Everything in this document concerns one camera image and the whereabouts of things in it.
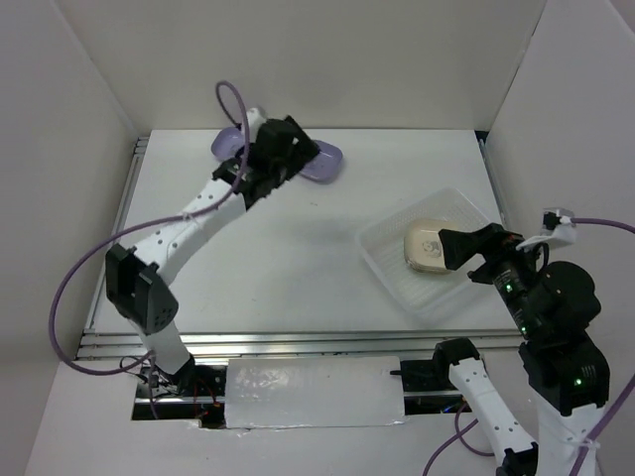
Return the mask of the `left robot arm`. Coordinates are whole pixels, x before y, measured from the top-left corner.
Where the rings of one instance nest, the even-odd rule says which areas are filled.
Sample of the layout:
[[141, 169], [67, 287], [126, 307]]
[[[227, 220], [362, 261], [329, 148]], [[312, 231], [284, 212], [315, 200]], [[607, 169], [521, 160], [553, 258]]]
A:
[[171, 285], [185, 264], [223, 227], [296, 176], [320, 152], [292, 118], [268, 119], [223, 161], [178, 219], [130, 248], [105, 255], [106, 296], [154, 357], [162, 386], [175, 396], [195, 384], [195, 363], [175, 325]]

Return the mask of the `purple panda plate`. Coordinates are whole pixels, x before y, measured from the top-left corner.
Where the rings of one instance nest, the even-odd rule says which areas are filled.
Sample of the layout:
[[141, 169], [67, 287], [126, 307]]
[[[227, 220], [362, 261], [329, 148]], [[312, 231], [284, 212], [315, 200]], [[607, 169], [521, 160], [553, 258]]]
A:
[[212, 155], [219, 161], [235, 157], [235, 154], [244, 147], [244, 135], [235, 127], [221, 129], [210, 145]]
[[318, 154], [300, 171], [304, 179], [316, 183], [329, 183], [337, 178], [344, 161], [343, 152], [335, 145], [315, 140]]

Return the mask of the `cream panda plate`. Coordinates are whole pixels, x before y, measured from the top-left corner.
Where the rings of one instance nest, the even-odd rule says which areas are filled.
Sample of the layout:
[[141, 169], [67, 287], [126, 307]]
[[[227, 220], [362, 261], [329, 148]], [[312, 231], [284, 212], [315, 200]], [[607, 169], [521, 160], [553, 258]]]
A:
[[415, 272], [447, 274], [444, 248], [440, 238], [443, 229], [457, 231], [458, 228], [445, 220], [419, 218], [411, 221], [404, 236], [404, 259]]

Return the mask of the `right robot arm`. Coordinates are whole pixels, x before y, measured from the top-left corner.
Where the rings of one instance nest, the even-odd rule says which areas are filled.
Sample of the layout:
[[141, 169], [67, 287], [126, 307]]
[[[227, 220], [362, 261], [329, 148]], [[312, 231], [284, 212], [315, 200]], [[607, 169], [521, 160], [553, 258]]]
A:
[[610, 371], [586, 332], [601, 311], [592, 277], [574, 263], [551, 260], [552, 235], [526, 239], [492, 223], [474, 232], [442, 229], [439, 239], [450, 271], [482, 257], [469, 279], [496, 289], [521, 333], [538, 438], [515, 420], [469, 339], [436, 346], [435, 382], [461, 391], [490, 442], [497, 474], [595, 474], [595, 433], [608, 415]]

